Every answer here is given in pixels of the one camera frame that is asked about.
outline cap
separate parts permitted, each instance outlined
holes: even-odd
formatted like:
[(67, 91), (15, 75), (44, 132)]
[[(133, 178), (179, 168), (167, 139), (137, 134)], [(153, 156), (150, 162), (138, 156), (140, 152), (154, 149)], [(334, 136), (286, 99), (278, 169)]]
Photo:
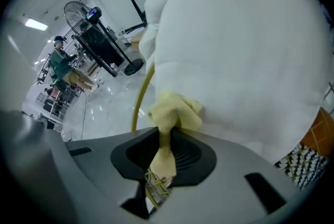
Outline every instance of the cap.
[(54, 41), (65, 41), (65, 39), (63, 38), (63, 37), (61, 37), (61, 36), (56, 36), (55, 38), (54, 38)]

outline green jacket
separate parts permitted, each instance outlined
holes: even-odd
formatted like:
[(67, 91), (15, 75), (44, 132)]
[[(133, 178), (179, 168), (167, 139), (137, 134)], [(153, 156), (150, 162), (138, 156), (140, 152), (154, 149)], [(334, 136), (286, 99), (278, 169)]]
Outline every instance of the green jacket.
[(63, 77), (69, 72), (72, 71), (73, 68), (68, 65), (75, 56), (70, 57), (65, 51), (55, 49), (51, 53), (50, 63), (54, 69), (56, 76), (59, 79), (63, 79)]

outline black cable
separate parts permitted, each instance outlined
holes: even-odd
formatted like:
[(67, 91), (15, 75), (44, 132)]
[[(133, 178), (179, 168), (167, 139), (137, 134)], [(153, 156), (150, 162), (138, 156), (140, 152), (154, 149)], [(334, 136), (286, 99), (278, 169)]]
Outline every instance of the black cable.
[(107, 75), (106, 79), (102, 83), (98, 83), (98, 85), (103, 85), (104, 82), (106, 82), (108, 80), (109, 76), (110, 76), (110, 74)]
[(70, 142), (70, 141), (72, 140), (72, 138), (73, 138), (73, 133), (72, 133), (72, 131), (67, 132), (66, 135), (69, 134), (69, 133), (71, 133), (71, 138), (70, 138), (67, 142)]
[(32, 86), (33, 86), (37, 81), (38, 81), (38, 79), (37, 79), (34, 83), (32, 83)]
[(85, 125), (85, 117), (86, 117), (86, 109), (87, 109), (87, 96), (86, 96), (86, 93), (83, 91), (82, 93), (84, 93), (85, 94), (85, 112), (83, 113), (84, 115), (84, 120), (82, 121), (82, 130), (81, 130), (81, 138), (80, 138), (80, 140), (82, 140), (82, 136), (83, 136), (83, 134), (84, 134), (84, 125)]

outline ceiling light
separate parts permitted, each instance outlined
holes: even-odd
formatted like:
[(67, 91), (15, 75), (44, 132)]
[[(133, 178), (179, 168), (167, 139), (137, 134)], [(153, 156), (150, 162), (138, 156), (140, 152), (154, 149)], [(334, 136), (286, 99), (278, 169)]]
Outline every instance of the ceiling light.
[(39, 30), (42, 30), (42, 31), (47, 29), (47, 25), (45, 25), (41, 22), (35, 21), (33, 19), (30, 19), (30, 18), (26, 21), (25, 26), (35, 28), (35, 29), (39, 29)]

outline white cloth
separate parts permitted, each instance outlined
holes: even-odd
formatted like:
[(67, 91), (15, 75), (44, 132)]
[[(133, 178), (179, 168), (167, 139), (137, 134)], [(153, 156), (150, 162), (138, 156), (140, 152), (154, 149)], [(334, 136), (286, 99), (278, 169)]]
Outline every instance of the white cloth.
[(205, 134), (271, 163), (288, 154), (314, 121), (328, 84), (329, 32), (318, 0), (163, 2), (152, 47), (156, 92), (200, 102)]
[(144, 7), (146, 12), (147, 29), (139, 42), (139, 50), (146, 60), (146, 71), (154, 61), (154, 51), (156, 49), (156, 37), (159, 30), (161, 13), (168, 0), (146, 0)]

